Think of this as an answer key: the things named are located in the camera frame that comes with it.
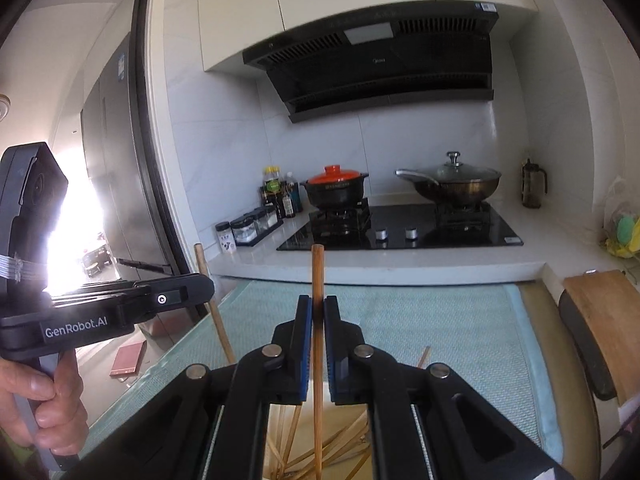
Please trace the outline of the person's left hand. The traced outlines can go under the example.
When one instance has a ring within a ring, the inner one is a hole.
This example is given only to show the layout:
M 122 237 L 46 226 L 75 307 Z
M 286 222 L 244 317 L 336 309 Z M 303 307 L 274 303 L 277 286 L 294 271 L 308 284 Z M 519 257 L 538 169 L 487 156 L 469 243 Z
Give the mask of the person's left hand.
M 1 429 L 22 448 L 48 448 L 54 455 L 71 456 L 84 447 L 88 414 L 80 400 L 84 383 L 74 350 L 60 354 L 52 378 L 33 368 L 1 360 Z M 14 396 L 39 402 L 35 419 L 39 426 L 32 436 Z

